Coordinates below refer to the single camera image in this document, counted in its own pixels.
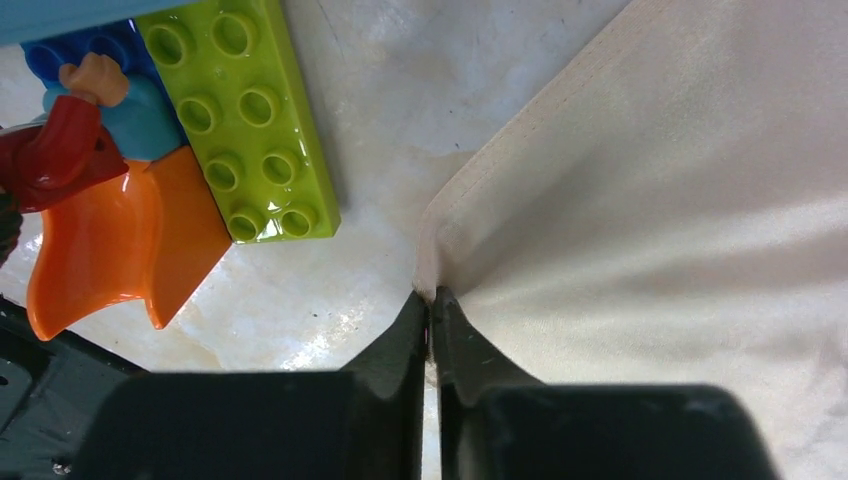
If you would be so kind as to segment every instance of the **white fabric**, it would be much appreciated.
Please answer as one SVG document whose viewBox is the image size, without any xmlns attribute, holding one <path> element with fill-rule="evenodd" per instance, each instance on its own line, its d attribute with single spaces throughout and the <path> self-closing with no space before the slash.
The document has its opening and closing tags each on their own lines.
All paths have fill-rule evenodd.
<svg viewBox="0 0 848 480">
<path fill-rule="evenodd" d="M 848 2 L 635 0 L 445 186 L 416 289 L 550 382 L 707 382 L 848 478 Z"/>
</svg>

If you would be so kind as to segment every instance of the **black plastic part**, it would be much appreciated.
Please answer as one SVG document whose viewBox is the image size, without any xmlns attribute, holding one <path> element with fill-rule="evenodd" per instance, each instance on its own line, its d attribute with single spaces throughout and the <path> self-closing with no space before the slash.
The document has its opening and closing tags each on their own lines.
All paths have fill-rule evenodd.
<svg viewBox="0 0 848 480">
<path fill-rule="evenodd" d="M 774 479 L 753 423 L 707 386 L 544 386 L 468 322 L 431 318 L 442 478 Z"/>
<path fill-rule="evenodd" d="M 431 350 L 439 379 L 443 478 L 461 478 L 457 454 L 465 416 L 489 389 L 542 385 L 468 322 L 453 293 L 440 287 L 431 316 Z"/>
<path fill-rule="evenodd" d="M 776 479 L 747 413 L 707 386 L 518 387 L 464 422 L 463 479 Z"/>
<path fill-rule="evenodd" d="M 417 480 L 429 313 L 410 295 L 339 372 L 130 380 L 106 401 L 71 478 Z M 727 392 L 545 386 L 447 289 L 430 322 L 447 480 L 776 478 Z"/>
<path fill-rule="evenodd" d="M 139 372 L 71 332 L 40 342 L 0 297 L 0 480 L 65 474 L 103 399 Z"/>
<path fill-rule="evenodd" d="M 78 479 L 415 479 L 428 310 L 398 318 L 339 372 L 151 374 L 109 397 Z"/>
</svg>

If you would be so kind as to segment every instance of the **light blue toy part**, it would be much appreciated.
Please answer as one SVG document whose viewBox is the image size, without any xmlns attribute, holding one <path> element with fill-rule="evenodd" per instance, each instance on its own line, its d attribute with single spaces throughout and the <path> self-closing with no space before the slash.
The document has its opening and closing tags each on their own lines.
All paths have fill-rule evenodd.
<svg viewBox="0 0 848 480">
<path fill-rule="evenodd" d="M 125 158 L 159 160 L 180 147 L 180 130 L 153 82 L 141 75 L 127 78 L 130 80 L 127 98 L 117 107 L 100 107 L 103 126 Z M 67 93 L 64 87 L 47 89 L 42 102 L 44 111 L 49 112 L 56 97 Z"/>
<path fill-rule="evenodd" d="M 0 0 L 0 45 L 52 37 L 192 0 Z"/>
</svg>

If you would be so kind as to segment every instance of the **orange toy piece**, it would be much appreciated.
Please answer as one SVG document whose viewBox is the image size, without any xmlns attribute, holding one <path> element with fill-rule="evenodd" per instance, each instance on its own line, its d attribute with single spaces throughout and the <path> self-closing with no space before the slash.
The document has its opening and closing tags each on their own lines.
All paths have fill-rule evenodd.
<svg viewBox="0 0 848 480">
<path fill-rule="evenodd" d="M 164 328 L 231 244 L 190 147 L 44 210 L 27 310 L 49 340 L 103 307 L 143 299 Z"/>
</svg>

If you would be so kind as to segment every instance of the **blue lego brick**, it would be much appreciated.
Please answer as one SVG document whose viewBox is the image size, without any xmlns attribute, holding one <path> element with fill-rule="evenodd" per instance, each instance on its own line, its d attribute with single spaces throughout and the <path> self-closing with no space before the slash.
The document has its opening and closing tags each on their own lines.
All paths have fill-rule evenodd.
<svg viewBox="0 0 848 480">
<path fill-rule="evenodd" d="M 0 0 L 0 45 L 53 37 L 192 0 Z"/>
<path fill-rule="evenodd" d="M 156 66 L 150 54 L 147 53 L 144 40 L 132 20 L 122 20 L 52 38 L 25 42 L 21 44 L 21 47 L 24 49 L 27 66 L 48 89 L 61 88 L 59 67 L 62 65 L 66 63 L 79 65 L 82 57 L 88 52 L 108 55 L 121 66 L 124 74 L 141 75 L 152 82 L 164 99 L 173 123 L 177 125 L 180 145 L 188 144 L 165 86 L 156 72 Z"/>
</svg>

